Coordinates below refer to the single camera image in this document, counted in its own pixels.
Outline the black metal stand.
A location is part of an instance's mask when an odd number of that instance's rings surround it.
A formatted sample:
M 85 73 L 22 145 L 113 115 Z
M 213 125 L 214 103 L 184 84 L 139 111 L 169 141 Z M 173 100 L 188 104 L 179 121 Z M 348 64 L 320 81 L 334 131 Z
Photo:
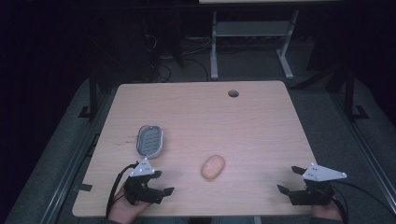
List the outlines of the black metal stand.
M 350 68 L 346 70 L 344 112 L 351 122 L 368 119 L 369 116 L 361 105 L 354 105 L 355 78 Z
M 81 108 L 78 116 L 80 118 L 93 121 L 98 111 L 98 96 L 97 96 L 97 79 L 96 72 L 91 71 L 89 75 L 89 100 L 90 104 Z

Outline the orange oval soap bar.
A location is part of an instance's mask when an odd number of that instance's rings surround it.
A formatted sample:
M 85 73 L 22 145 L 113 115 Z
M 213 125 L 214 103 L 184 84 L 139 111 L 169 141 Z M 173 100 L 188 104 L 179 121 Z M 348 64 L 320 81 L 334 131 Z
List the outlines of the orange oval soap bar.
M 213 180 L 219 176 L 225 167 L 225 160 L 220 155 L 209 157 L 201 168 L 203 178 Z

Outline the person's left hand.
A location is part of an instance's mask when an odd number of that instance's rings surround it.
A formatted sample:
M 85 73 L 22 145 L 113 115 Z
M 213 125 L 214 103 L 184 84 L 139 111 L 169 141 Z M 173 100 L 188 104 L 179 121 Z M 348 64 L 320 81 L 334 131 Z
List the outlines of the person's left hand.
M 135 205 L 130 204 L 124 197 L 124 189 L 120 189 L 115 196 L 107 219 L 119 224 L 132 224 L 149 207 L 150 203 L 144 202 L 137 202 Z

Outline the grey oval soap dish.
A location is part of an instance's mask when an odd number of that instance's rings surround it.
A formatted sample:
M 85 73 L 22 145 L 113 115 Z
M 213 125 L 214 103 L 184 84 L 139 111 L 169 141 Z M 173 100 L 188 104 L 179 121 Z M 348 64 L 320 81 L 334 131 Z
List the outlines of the grey oval soap dish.
M 163 149 L 163 129 L 160 126 L 145 125 L 139 129 L 136 150 L 143 158 L 157 158 Z

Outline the metal floor rail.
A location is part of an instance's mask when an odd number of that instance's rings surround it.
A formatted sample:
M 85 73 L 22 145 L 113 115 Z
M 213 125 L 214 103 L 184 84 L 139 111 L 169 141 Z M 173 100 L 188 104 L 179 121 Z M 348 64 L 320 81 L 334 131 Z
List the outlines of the metal floor rail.
M 99 95 L 97 112 L 94 116 L 90 117 L 87 127 L 80 136 L 76 149 L 67 163 L 66 170 L 50 199 L 49 205 L 40 220 L 40 224 L 56 224 L 68 194 L 74 187 L 74 182 L 80 168 L 83 166 L 86 158 L 95 149 L 95 144 L 98 142 L 100 132 L 104 126 L 105 113 L 108 111 L 110 101 L 110 95 Z
M 380 164 L 380 160 L 375 156 L 373 148 L 369 145 L 368 140 L 363 136 L 363 132 L 358 127 L 359 120 L 368 120 L 370 117 L 361 105 L 353 105 L 349 115 L 345 109 L 345 103 L 338 94 L 331 95 L 335 107 L 342 115 L 343 121 L 351 131 L 355 141 L 359 145 L 364 158 L 369 164 L 370 170 L 373 173 L 375 181 L 380 187 L 391 211 L 396 214 L 396 186 L 391 183 L 388 174 L 384 167 Z

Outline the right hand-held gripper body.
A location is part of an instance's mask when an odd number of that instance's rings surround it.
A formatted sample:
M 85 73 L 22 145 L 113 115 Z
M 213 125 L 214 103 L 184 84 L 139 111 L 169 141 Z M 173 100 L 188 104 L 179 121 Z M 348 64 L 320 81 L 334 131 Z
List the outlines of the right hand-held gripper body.
M 301 176 L 305 189 L 290 192 L 292 205 L 326 205 L 334 195 L 332 181 L 347 178 L 344 172 L 314 163 L 305 168 L 305 173 Z

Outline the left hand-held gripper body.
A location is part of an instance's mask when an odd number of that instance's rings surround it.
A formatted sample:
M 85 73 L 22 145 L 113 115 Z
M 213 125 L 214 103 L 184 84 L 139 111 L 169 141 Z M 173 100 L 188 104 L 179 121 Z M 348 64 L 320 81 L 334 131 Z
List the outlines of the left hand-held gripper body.
M 151 166 L 148 158 L 144 158 L 132 170 L 123 186 L 125 197 L 130 204 L 137 202 L 160 204 L 162 202 L 163 197 L 158 196 L 157 189 L 150 188 L 149 182 L 145 179 L 147 175 L 155 171 L 157 170 Z

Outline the person's right hand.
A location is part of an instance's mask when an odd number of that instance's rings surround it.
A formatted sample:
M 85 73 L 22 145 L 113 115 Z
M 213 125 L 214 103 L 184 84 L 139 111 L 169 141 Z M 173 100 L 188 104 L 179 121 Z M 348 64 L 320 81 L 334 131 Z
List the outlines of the person's right hand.
M 312 216 L 334 221 L 342 221 L 342 213 L 335 203 L 327 205 L 312 205 Z

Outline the white metal desk frame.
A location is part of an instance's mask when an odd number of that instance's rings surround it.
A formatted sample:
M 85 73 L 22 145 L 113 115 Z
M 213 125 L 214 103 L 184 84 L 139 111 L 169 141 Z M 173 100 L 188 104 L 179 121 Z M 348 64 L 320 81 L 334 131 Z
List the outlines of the white metal desk frame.
M 222 37 L 282 37 L 283 44 L 276 50 L 276 56 L 286 79 L 294 79 L 287 59 L 287 52 L 294 33 L 298 17 L 304 7 L 319 4 L 340 3 L 342 0 L 199 0 L 201 7 L 213 7 L 211 23 L 210 78 L 219 78 L 218 44 Z M 266 19 L 265 21 L 220 21 L 221 7 L 235 7 L 247 10 L 269 7 L 285 9 L 290 7 L 290 17 L 287 20 Z

